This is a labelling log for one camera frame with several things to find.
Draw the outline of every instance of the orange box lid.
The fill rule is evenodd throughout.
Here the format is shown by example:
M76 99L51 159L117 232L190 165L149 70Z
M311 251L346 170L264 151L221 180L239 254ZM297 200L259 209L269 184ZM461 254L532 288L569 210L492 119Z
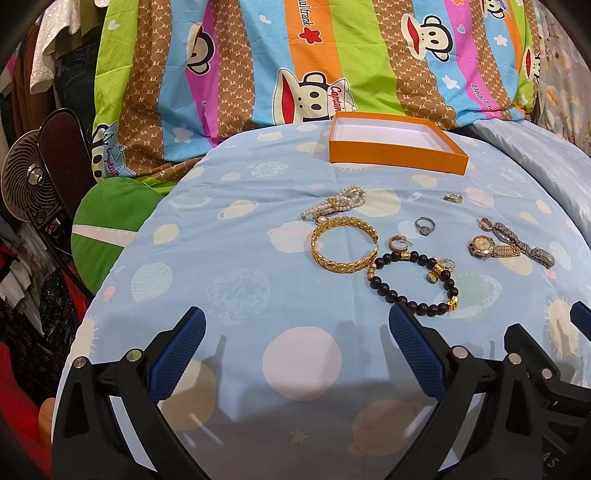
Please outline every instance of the orange box lid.
M464 175L468 155L434 123L383 113L337 112L331 163L368 163Z

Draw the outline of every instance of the chair backrest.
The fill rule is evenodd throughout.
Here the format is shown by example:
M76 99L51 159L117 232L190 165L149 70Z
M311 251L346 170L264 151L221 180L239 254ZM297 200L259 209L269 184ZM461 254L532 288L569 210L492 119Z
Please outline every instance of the chair backrest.
M63 108L49 115L39 130L37 145L61 204L73 220L82 197L96 185L76 114Z

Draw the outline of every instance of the pearl necklace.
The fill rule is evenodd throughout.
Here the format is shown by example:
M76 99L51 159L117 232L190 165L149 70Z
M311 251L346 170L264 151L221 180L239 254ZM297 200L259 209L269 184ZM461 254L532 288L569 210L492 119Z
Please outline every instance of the pearl necklace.
M349 185L334 197L327 198L312 208L301 213L302 220L309 216L313 219L335 212L348 212L351 208L361 207L365 203L365 189L359 185Z

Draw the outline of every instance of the bed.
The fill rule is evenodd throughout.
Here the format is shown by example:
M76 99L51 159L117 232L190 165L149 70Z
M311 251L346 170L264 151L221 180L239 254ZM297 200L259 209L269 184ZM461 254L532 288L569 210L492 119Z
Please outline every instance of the bed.
M591 252L525 170L455 134L470 157L465 176L331 164L329 131L328 121L271 127L211 150L124 249L72 346L69 365L80 355L111 361L145 348L191 305L203 309L203 343L160 409L212 478L236 471L257 479L383 478L434 406L389 334L389 304L365 273L331 273L311 257L314 224L300 213L353 183L368 192L350 214L378 231L381 253L391 235L403 234L417 251L455 260L460 307L421 317L424 325L451 345L501 359L505 329L520 322L563 378L590 380L591 345L569 323L569 310L591 299ZM450 192L463 202L444 201ZM424 215L437 225L427 237L414 226ZM482 233L476 219L483 216L550 251L556 266L546 270L524 255L471 257L467 243ZM329 231L321 242L323 255L338 261L373 246L353 229ZM409 299L439 303L445 292L425 273L397 264L380 275ZM136 460L149 466L115 407ZM448 463L461 455L469 423Z

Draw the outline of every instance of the gold watch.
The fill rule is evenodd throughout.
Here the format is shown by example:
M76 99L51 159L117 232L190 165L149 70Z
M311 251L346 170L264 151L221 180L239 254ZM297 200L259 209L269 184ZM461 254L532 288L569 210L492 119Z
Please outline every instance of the gold watch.
M495 245L491 237L479 235L468 244L470 255L479 258L518 257L521 251L516 245Z

